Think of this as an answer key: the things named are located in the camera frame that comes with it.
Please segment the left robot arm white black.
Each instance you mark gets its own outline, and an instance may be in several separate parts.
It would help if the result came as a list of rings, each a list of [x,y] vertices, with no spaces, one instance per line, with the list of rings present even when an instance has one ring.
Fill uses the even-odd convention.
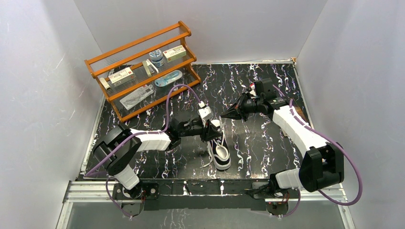
[[[162,130],[140,131],[118,125],[99,139],[92,149],[98,164],[87,172],[87,176],[103,167],[109,177],[117,180],[130,198],[138,198],[143,186],[130,161],[142,151],[168,151],[177,147],[183,137],[199,136],[207,143],[210,160],[219,170],[230,166],[230,156],[224,139],[222,122],[218,119],[197,117],[188,120],[172,118]]]

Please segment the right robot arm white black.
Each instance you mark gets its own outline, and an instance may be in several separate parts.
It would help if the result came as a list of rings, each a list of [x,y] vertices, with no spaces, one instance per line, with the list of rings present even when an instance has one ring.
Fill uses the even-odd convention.
[[[324,137],[309,130],[292,102],[276,92],[271,79],[253,82],[238,100],[220,116],[246,121],[250,114],[267,115],[288,136],[303,156],[299,168],[271,174],[265,191],[280,198],[289,189],[318,191],[344,180],[343,152]]]

